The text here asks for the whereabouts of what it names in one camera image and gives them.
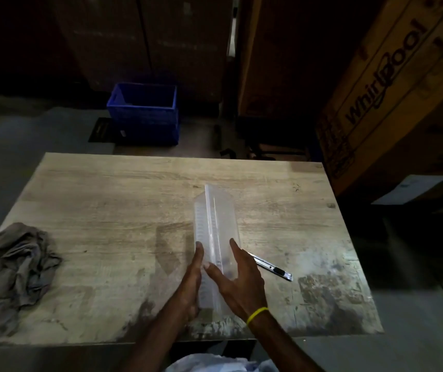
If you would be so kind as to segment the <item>person's right hand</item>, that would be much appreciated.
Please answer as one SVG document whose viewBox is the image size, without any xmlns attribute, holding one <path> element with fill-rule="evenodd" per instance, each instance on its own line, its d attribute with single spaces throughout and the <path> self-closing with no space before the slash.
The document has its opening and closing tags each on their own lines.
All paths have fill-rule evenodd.
<svg viewBox="0 0 443 372">
<path fill-rule="evenodd" d="M 230 239 L 230 247 L 237 262 L 237 278 L 231 289 L 219 289 L 231 311 L 244 322 L 256 309 L 267 306 L 264 280 L 252 256 Z"/>
</svg>

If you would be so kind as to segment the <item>person's left hand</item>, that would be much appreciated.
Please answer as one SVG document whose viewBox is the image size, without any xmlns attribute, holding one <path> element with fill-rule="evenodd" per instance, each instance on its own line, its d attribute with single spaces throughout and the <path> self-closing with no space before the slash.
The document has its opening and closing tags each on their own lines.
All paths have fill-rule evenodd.
<svg viewBox="0 0 443 372">
<path fill-rule="evenodd" d="M 185 323 L 193 320 L 198 312 L 198 293 L 202 280 L 204 248 L 201 242 L 195 243 L 195 253 L 188 265 L 182 281 L 175 292 L 175 298 L 185 318 Z"/>
</svg>

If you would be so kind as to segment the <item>clear plastic tray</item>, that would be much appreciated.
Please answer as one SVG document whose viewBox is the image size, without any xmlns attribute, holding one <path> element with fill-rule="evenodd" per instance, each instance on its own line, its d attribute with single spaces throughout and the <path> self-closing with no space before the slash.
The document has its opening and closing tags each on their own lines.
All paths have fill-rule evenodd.
<svg viewBox="0 0 443 372">
<path fill-rule="evenodd" d="M 240 244 L 240 238 L 234 201 L 227 191 L 207 183 L 204 192 L 194 199 L 194 239 L 203 245 L 203 261 L 216 265 L 228 279 L 237 278 L 237 262 L 230 240 Z M 204 271 L 198 303 L 200 309 L 212 313 L 214 319 L 233 315 L 218 286 Z"/>
</svg>

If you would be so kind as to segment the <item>person's left forearm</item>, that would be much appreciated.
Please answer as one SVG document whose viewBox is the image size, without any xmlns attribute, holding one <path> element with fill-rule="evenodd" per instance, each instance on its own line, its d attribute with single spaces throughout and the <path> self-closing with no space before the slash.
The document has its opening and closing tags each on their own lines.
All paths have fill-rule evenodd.
<svg viewBox="0 0 443 372">
<path fill-rule="evenodd" d="M 197 311 L 195 299 L 169 299 L 135 343 L 120 372 L 159 372 L 171 346 Z"/>
</svg>

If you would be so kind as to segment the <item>person's right forearm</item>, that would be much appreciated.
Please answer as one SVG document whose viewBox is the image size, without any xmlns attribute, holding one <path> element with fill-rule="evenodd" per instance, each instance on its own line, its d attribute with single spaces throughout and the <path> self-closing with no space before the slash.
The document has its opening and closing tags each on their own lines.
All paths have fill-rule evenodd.
<svg viewBox="0 0 443 372">
<path fill-rule="evenodd" d="M 260 313 L 248 327 L 279 372 L 325 372 L 283 330 L 270 311 Z"/>
</svg>

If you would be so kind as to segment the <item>silver utility knife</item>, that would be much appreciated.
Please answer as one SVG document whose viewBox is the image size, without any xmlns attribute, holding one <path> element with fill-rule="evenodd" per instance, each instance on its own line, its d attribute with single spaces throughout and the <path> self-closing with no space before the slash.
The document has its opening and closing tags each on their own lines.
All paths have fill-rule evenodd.
<svg viewBox="0 0 443 372">
<path fill-rule="evenodd" d="M 257 264 L 258 267 L 261 267 L 262 269 L 265 269 L 271 273 L 273 273 L 276 276 L 279 276 L 289 282 L 293 282 L 293 275 L 279 267 L 277 267 L 276 265 L 252 254 L 252 253 L 248 253 L 250 256 L 253 257 L 253 259 L 255 260 L 255 263 Z"/>
</svg>

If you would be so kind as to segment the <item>yellow wrist band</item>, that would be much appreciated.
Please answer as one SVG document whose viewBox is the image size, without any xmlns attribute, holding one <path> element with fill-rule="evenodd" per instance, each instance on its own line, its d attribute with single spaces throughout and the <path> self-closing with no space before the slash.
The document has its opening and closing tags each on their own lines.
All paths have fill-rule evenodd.
<svg viewBox="0 0 443 372">
<path fill-rule="evenodd" d="M 260 313 L 269 311 L 269 308 L 267 306 L 262 306 L 258 309 L 256 309 L 253 313 L 249 315 L 249 317 L 246 319 L 245 323 L 247 326 L 257 317 Z"/>
</svg>

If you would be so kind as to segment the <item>wooden table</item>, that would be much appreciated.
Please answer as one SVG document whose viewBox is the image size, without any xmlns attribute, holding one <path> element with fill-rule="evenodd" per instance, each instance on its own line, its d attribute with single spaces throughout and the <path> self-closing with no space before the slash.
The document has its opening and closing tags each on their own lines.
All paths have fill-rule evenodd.
<svg viewBox="0 0 443 372">
<path fill-rule="evenodd" d="M 205 184 L 234 201 L 238 244 L 293 275 L 262 272 L 291 336 L 384 332 L 320 163 L 46 153 L 0 230 L 47 231 L 64 262 L 0 344 L 132 342 L 133 325 L 153 319 L 192 258 Z"/>
</svg>

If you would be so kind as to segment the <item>white plastic bag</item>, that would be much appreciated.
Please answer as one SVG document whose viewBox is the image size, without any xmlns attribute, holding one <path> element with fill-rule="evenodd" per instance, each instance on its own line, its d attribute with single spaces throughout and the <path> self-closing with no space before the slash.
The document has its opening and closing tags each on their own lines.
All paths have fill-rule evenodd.
<svg viewBox="0 0 443 372">
<path fill-rule="evenodd" d="M 164 372 L 279 372 L 271 360 L 261 363 L 246 358 L 192 354 L 168 366 Z"/>
</svg>

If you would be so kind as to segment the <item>blue plastic crate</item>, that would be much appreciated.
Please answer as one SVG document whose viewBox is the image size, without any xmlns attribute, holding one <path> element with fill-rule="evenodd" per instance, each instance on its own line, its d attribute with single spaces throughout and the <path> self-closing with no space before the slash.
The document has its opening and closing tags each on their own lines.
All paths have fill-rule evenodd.
<svg viewBox="0 0 443 372">
<path fill-rule="evenodd" d="M 177 87 L 163 84 L 117 83 L 107 102 L 111 128 L 122 141 L 141 145 L 179 143 Z"/>
</svg>

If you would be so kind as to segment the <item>grey crumpled cloth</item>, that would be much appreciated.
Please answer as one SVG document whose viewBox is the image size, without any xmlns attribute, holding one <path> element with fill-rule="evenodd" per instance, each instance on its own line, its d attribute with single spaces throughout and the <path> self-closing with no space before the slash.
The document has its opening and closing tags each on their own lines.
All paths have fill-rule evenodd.
<svg viewBox="0 0 443 372">
<path fill-rule="evenodd" d="M 0 338 L 20 326 L 20 311 L 49 291 L 63 258 L 46 231 L 13 223 L 0 231 Z"/>
</svg>

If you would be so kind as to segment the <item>tall brown cardboard box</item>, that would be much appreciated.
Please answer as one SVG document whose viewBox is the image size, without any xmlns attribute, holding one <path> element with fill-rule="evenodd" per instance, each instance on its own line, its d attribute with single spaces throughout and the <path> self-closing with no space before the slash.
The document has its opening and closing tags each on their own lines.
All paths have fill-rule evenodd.
<svg viewBox="0 0 443 372">
<path fill-rule="evenodd" d="M 241 0 L 237 113 L 319 112 L 385 0 Z"/>
</svg>

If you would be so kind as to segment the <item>wide brown cardboard box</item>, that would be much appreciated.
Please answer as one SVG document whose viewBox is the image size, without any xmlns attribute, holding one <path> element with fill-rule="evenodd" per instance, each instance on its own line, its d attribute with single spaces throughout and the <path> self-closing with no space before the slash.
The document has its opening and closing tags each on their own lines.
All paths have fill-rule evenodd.
<svg viewBox="0 0 443 372">
<path fill-rule="evenodd" d="M 181 99 L 220 103 L 233 0 L 50 0 L 88 85 L 178 87 Z"/>
</svg>

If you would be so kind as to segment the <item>large printed cardboard box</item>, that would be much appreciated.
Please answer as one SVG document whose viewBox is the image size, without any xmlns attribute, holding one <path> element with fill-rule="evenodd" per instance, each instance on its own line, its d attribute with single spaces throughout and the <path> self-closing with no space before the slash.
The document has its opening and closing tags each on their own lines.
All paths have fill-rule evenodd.
<svg viewBox="0 0 443 372">
<path fill-rule="evenodd" d="M 385 0 L 316 124 L 337 198 L 443 194 L 443 0 Z"/>
</svg>

